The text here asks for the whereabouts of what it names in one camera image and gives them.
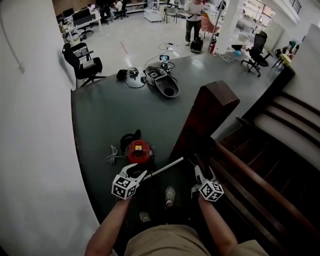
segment white pillar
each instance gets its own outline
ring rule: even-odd
[[[225,14],[219,37],[216,41],[214,52],[224,54],[230,44],[237,22],[244,9],[244,0],[231,0]]]

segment white wall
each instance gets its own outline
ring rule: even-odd
[[[320,22],[320,9],[318,9],[310,0],[300,1],[302,8],[299,12],[300,23],[295,24],[287,15],[282,12],[277,12],[274,21],[279,23],[284,28],[284,33],[279,40],[276,49],[282,49],[289,45],[289,41],[296,38],[302,41],[307,35],[311,24]]]
[[[98,226],[71,120],[73,74],[51,0],[3,0],[0,29],[0,246],[11,256],[79,256]]]
[[[290,64],[296,74],[291,82],[283,89],[283,91],[287,94],[304,101],[318,110],[320,110],[319,42],[320,28],[312,24],[303,45]],[[303,116],[307,120],[320,127],[320,116],[314,114],[306,108],[301,107],[300,105],[280,96],[276,97],[274,101]],[[296,125],[320,142],[320,134],[309,126],[305,125],[303,122],[298,121],[297,119],[278,110],[277,108],[269,106],[267,109],[270,112]],[[307,140],[305,137],[264,114],[258,116],[254,120],[254,123],[259,128],[263,129],[289,146],[289,148],[293,149],[300,156],[305,158],[320,170],[320,148]]]

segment metal rod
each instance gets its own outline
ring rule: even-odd
[[[162,172],[165,171],[166,169],[169,169],[170,167],[176,165],[177,163],[180,163],[182,160],[184,160],[184,158],[183,158],[183,157],[180,157],[179,159],[177,159],[177,160],[175,160],[174,162],[166,165],[165,167],[161,168],[160,170],[157,170],[157,171],[155,171],[154,173],[151,173],[151,174],[145,176],[142,181],[148,180],[148,179],[150,179],[151,177],[153,177],[153,176],[155,176],[155,175],[157,175],[157,174],[159,174],[159,173],[162,173]]]

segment shelf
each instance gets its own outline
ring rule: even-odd
[[[143,6],[145,3],[144,2],[137,2],[137,3],[128,3],[126,6]]]
[[[126,13],[127,14],[132,14],[132,13],[138,13],[138,12],[143,12],[144,9],[137,9],[137,10],[128,10]]]

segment pink chair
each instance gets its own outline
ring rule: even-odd
[[[211,20],[208,17],[206,17],[204,15],[201,16],[201,31],[204,31],[204,38],[203,39],[206,38],[206,32],[214,34],[219,29],[220,29],[219,26],[217,26],[215,29],[215,25],[213,25],[213,23],[211,22]]]

